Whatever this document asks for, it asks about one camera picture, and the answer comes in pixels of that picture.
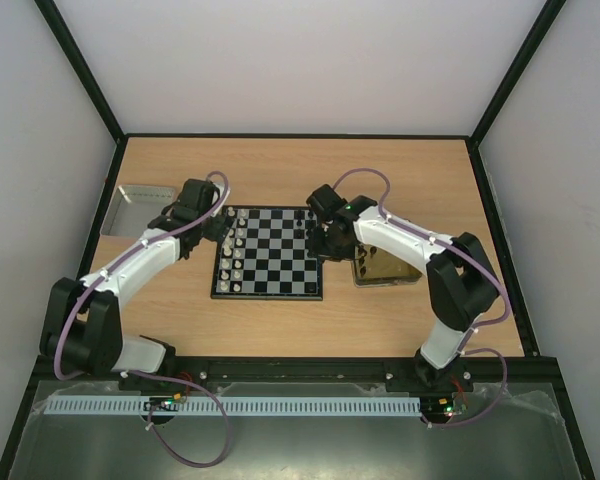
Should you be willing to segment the gold tin box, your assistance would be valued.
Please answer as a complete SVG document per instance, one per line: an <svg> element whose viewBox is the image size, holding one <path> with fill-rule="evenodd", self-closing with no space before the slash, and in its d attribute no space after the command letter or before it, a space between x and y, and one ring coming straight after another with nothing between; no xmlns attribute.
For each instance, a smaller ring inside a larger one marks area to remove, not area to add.
<svg viewBox="0 0 600 480"><path fill-rule="evenodd" d="M356 247L352 274L357 287L409 285L422 278L422 273L411 264L368 244Z"/></svg>

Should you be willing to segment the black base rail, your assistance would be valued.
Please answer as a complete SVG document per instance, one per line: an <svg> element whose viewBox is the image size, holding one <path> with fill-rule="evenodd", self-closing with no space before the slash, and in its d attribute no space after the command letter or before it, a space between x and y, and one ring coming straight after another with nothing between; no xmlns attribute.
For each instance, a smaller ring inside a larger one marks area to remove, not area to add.
<svg viewBox="0 0 600 480"><path fill-rule="evenodd" d="M262 383L362 383L384 384L388 392L434 395L455 391L456 383L472 391L477 383L500 383L502 365L494 356L457 360L450 373L431 385L425 385L415 373L412 358L240 358L176 356L166 360L158 375L176 377L189 374L202 386L236 382ZM507 386L550 384L554 391L565 384L556 359L551 357L508 357ZM29 383L54 380L51 360L39 357ZM177 387L143 379L121 380L123 390L162 392Z"/></svg>

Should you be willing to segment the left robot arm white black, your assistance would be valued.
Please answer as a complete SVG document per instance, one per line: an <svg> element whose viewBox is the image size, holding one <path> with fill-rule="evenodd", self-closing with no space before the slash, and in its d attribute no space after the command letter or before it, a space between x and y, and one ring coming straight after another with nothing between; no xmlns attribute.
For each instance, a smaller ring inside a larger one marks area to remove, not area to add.
<svg viewBox="0 0 600 480"><path fill-rule="evenodd" d="M221 241L229 222L221 209L229 194L229 180L220 171L187 180L176 200L118 257L77 280L62 278L53 285L39 349L52 361L57 379L160 370L167 344L124 335L121 312L157 274L188 259L202 240Z"/></svg>

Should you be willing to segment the silver tin lid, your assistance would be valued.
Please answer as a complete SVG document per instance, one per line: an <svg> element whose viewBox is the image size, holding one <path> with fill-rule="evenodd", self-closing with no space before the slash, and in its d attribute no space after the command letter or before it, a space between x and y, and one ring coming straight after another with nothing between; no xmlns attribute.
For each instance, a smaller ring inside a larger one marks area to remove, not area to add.
<svg viewBox="0 0 600 480"><path fill-rule="evenodd" d="M119 185L110 201L100 234L138 238L150 220L175 197L176 189L166 186Z"/></svg>

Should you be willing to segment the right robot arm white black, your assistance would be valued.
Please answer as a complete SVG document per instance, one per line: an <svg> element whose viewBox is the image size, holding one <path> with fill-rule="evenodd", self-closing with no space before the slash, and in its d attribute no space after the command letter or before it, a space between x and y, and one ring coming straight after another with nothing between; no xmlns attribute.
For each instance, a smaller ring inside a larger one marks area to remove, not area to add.
<svg viewBox="0 0 600 480"><path fill-rule="evenodd" d="M307 198L316 224L309 229L311 255L329 261L354 260L360 248L379 249L410 265L427 281L434 314L432 330L414 355L414 376L425 390L440 390L451 379L477 319L505 291L480 240L428 231L364 195L351 201L324 184Z"/></svg>

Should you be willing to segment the black silver chess board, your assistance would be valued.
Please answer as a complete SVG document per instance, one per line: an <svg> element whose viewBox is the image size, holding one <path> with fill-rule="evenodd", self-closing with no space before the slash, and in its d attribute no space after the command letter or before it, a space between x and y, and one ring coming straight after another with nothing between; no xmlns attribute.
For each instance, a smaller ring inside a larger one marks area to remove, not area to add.
<svg viewBox="0 0 600 480"><path fill-rule="evenodd" d="M232 223L216 250L213 299L323 299L322 264L307 246L308 230L316 225L309 208L227 205L222 213ZM240 280L234 270L241 271ZM232 291L234 282L240 292Z"/></svg>

